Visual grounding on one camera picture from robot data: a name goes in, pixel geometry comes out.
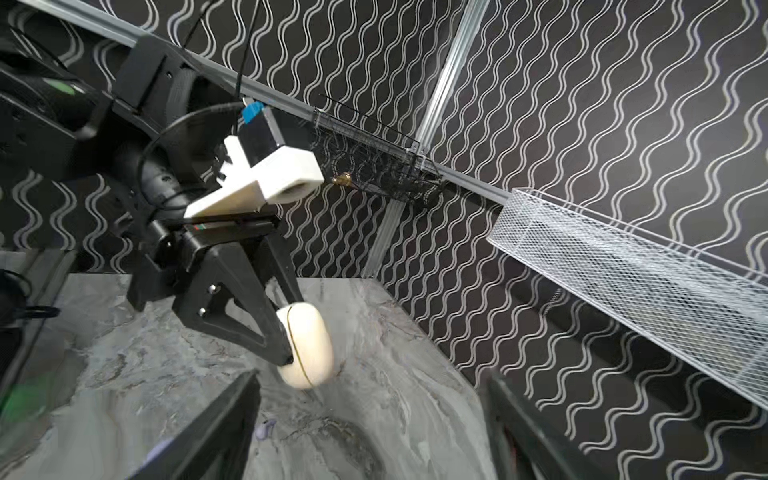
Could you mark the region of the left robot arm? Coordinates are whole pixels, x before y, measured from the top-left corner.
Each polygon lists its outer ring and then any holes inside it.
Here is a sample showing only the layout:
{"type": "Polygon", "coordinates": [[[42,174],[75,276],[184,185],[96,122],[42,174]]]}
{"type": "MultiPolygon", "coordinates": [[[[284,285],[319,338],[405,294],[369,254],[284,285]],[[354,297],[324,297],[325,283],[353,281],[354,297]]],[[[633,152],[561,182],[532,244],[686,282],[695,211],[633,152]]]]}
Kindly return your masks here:
{"type": "Polygon", "coordinates": [[[135,309],[172,298],[186,327],[298,362],[290,318],[306,305],[274,208],[324,181],[302,119],[247,103],[152,35],[108,91],[5,46],[1,158],[56,182],[108,180],[139,241],[135,309]]]}

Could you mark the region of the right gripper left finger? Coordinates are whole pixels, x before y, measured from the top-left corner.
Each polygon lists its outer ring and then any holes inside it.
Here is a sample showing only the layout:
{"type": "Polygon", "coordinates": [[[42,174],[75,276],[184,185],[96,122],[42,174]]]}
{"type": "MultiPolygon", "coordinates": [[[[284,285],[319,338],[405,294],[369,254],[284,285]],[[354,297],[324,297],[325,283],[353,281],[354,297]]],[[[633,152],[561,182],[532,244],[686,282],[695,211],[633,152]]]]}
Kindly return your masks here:
{"type": "Polygon", "coordinates": [[[242,479],[261,402],[257,372],[237,377],[134,479],[242,479]]]}

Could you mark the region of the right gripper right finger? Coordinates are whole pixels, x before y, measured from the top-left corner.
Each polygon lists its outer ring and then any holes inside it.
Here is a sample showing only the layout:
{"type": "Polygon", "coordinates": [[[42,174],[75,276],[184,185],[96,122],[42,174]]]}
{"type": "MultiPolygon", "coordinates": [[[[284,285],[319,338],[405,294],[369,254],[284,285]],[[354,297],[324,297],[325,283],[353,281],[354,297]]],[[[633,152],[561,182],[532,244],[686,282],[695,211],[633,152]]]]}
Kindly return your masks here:
{"type": "Polygon", "coordinates": [[[512,380],[482,376],[482,406],[499,479],[598,479],[600,469],[546,420],[512,380]]]}

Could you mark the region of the cream earbud charging case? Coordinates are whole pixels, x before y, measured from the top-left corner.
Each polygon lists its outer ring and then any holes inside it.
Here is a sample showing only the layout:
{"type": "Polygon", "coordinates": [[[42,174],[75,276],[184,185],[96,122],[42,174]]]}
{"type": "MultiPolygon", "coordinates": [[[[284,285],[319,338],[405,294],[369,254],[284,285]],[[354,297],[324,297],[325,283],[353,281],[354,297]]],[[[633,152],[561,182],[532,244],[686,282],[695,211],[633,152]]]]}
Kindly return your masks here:
{"type": "Polygon", "coordinates": [[[292,361],[279,366],[283,381],[298,390],[313,389],[334,374],[331,337],[319,310],[307,302],[296,302],[277,311],[289,341],[292,361]]]}

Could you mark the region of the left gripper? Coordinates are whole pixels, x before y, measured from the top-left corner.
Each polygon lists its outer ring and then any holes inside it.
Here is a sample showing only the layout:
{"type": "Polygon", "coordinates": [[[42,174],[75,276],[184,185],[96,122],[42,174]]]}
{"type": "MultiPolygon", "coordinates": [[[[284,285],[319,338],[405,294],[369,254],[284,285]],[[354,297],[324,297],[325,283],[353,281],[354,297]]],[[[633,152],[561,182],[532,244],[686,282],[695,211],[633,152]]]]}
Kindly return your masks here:
{"type": "Polygon", "coordinates": [[[273,365],[290,364],[286,329],[264,287],[275,279],[289,303],[304,301],[286,239],[274,232],[279,224],[271,211],[150,222],[138,231],[129,303],[141,312],[149,302],[180,294],[191,278],[172,306],[185,327],[273,365]],[[260,238],[259,279],[240,244],[260,238]]]}

